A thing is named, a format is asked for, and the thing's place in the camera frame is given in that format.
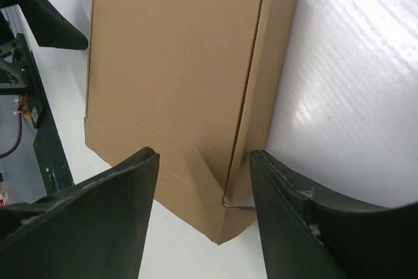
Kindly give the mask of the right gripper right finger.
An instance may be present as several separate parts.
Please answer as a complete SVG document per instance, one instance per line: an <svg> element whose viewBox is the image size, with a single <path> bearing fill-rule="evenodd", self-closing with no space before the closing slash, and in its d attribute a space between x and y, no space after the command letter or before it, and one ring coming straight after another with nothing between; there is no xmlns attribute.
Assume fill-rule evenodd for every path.
<svg viewBox="0 0 418 279"><path fill-rule="evenodd" d="M372 205L290 169L264 150L249 156L269 278L416 278L417 205Z"/></svg>

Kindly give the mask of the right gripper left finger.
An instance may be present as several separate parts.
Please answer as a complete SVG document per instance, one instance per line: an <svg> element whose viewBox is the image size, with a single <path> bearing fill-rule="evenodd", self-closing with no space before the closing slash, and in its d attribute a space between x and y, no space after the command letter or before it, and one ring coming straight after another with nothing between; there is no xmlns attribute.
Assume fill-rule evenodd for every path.
<svg viewBox="0 0 418 279"><path fill-rule="evenodd" d="M149 147L71 188L1 208L2 278L137 278L160 156Z"/></svg>

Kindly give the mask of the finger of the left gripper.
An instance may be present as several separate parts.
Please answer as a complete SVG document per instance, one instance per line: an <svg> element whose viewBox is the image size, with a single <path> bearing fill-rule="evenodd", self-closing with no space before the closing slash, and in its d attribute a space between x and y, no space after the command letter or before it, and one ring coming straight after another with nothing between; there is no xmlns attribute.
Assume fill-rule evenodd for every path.
<svg viewBox="0 0 418 279"><path fill-rule="evenodd" d="M1 0L1 8L18 5L41 47L85 50L88 39L49 0Z"/></svg>

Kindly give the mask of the brown cardboard box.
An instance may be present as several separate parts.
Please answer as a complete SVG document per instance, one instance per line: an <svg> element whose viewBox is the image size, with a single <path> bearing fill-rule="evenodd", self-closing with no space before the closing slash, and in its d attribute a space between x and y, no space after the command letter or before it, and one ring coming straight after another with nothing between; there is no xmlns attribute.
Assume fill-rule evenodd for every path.
<svg viewBox="0 0 418 279"><path fill-rule="evenodd" d="M160 154L155 200L216 244L255 220L298 0L91 0L85 143L115 165Z"/></svg>

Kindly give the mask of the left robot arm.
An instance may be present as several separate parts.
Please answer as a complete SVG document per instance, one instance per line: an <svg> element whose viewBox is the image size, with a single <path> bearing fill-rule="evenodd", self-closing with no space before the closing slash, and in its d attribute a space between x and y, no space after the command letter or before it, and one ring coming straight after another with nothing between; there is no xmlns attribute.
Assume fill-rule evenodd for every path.
<svg viewBox="0 0 418 279"><path fill-rule="evenodd" d="M1 8L18 5L41 47L85 50L88 40L49 0L1 0ZM14 34L1 16L1 94L19 95L31 89L30 53L24 35Z"/></svg>

